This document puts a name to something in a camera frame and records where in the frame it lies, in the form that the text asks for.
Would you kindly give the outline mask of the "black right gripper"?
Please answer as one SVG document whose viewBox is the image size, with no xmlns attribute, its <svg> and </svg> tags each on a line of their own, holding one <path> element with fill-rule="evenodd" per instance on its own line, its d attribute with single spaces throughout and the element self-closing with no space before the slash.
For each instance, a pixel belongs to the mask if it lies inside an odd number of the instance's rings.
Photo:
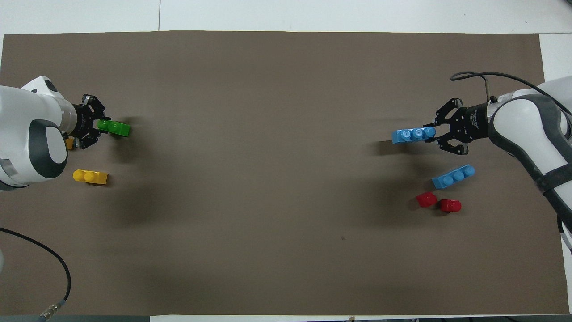
<svg viewBox="0 0 572 322">
<path fill-rule="evenodd" d="M 488 137 L 488 104 L 463 107 L 460 98 L 451 98 L 435 112 L 433 122 L 423 127 L 452 127 L 452 134 L 425 139 L 425 143 L 438 146 L 442 151 L 455 155 L 467 155 L 468 143 Z"/>
</svg>

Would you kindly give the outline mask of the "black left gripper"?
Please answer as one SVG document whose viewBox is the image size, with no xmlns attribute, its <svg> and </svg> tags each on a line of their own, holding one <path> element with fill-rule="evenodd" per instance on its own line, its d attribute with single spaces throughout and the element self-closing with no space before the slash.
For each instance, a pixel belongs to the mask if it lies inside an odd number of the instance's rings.
<svg viewBox="0 0 572 322">
<path fill-rule="evenodd" d="M 77 122 L 70 135 L 74 137 L 74 147 L 87 149 L 98 142 L 102 131 L 94 128 L 94 120 L 106 120 L 105 107 L 92 94 L 84 94 L 81 104 L 73 104 L 77 114 Z"/>
</svg>

